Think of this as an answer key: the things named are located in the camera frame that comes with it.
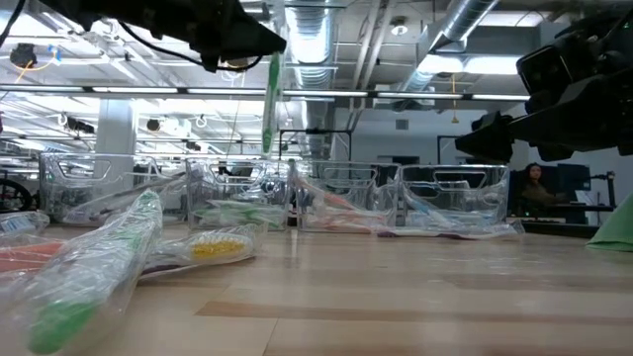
clear plastic container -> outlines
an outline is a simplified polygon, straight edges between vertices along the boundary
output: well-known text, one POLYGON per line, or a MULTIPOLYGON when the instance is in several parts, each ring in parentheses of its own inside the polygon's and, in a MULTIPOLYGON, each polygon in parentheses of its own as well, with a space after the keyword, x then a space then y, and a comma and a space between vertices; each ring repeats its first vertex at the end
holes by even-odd
MULTIPOLYGON (((41 208, 53 223, 99 226, 124 212, 146 189, 165 197, 185 196, 184 172, 164 176, 153 158, 101 153, 42 153, 41 208)), ((164 221, 181 222, 186 199, 166 207, 164 221)))
POLYGON ((407 165, 401 170, 406 226, 425 231, 486 234, 505 224, 505 166, 407 165))
POLYGON ((399 164, 299 161, 295 166, 301 230, 371 233, 395 225, 399 164))
POLYGON ((290 164, 272 160, 188 158, 189 228, 248 223, 286 228, 290 164))

black machine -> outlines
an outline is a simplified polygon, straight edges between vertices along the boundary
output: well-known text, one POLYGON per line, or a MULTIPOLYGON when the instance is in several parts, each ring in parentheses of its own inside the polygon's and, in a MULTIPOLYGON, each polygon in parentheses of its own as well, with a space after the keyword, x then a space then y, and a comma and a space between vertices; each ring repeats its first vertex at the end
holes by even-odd
POLYGON ((508 162, 520 139, 545 161, 610 147, 633 154, 633 9, 580 20, 516 66, 527 115, 483 116, 456 139, 459 150, 508 162))
POLYGON ((80 24, 85 31, 90 31, 92 24, 103 17, 117 19, 126 32, 144 45, 196 62, 211 72, 247 70, 263 55, 283 52, 286 48, 285 40, 247 15, 237 0, 41 1, 80 24), (202 60, 147 44, 126 23, 150 30, 157 39, 170 36, 184 41, 202 60), (248 57, 257 59, 238 67, 218 66, 219 61, 245 63, 248 57))

wooden tabletop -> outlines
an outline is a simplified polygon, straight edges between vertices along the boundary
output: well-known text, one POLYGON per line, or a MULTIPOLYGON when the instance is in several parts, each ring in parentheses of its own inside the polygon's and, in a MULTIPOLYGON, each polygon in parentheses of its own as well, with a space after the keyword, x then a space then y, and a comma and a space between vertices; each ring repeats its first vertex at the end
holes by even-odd
POLYGON ((633 355, 633 254, 586 242, 273 233, 257 258, 140 282, 83 355, 633 355))

woman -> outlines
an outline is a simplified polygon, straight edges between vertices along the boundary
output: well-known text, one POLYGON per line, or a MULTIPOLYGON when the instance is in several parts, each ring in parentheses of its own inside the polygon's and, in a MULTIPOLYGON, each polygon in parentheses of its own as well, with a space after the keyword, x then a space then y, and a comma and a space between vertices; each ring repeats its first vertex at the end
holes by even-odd
POLYGON ((523 198, 543 205, 564 203, 566 201, 565 198, 549 194, 545 187, 541 185, 539 182, 542 174, 540 165, 537 163, 528 164, 525 167, 525 173, 527 175, 527 183, 521 193, 523 198))

ceiling duct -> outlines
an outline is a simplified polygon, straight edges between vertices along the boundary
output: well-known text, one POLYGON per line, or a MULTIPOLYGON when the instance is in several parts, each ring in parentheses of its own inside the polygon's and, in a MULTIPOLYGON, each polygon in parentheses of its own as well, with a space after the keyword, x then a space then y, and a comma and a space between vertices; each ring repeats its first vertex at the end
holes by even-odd
MULTIPOLYGON (((290 28, 290 44, 293 58, 300 64, 313 64, 314 68, 295 69, 297 86, 300 89, 329 89, 331 69, 317 67, 328 64, 332 51, 333 12, 322 7, 298 7, 286 9, 286 20, 290 28)), ((302 129, 333 130, 333 103, 306 101, 305 121, 302 129)), ((327 159, 332 135, 308 135, 307 149, 313 158, 327 159)))
MULTIPOLYGON (((401 91, 421 92, 433 79, 434 73, 425 72, 424 59, 431 52, 464 52, 468 35, 488 15, 498 0, 453 0, 446 16, 424 27, 417 47, 419 64, 399 88, 401 91)), ((392 104, 396 111, 419 107, 412 100, 392 104)))

